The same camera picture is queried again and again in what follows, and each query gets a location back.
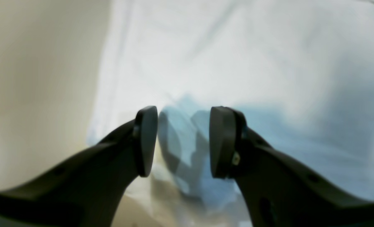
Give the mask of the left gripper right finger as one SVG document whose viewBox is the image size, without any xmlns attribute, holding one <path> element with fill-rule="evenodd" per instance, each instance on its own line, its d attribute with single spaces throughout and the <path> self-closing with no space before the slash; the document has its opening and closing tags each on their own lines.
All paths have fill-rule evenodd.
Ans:
<svg viewBox="0 0 374 227">
<path fill-rule="evenodd" d="M 374 227 L 374 201 L 275 150 L 242 112 L 212 107 L 209 141 L 213 178 L 236 182 L 254 227 Z"/>
</svg>

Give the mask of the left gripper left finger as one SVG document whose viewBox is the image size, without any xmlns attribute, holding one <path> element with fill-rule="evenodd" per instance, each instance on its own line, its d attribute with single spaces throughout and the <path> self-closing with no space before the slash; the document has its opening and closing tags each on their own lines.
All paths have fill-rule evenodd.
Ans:
<svg viewBox="0 0 374 227">
<path fill-rule="evenodd" d="M 151 172 L 158 110 L 147 106 L 38 177 L 0 191 L 0 227 L 110 227 L 127 187 Z"/>
</svg>

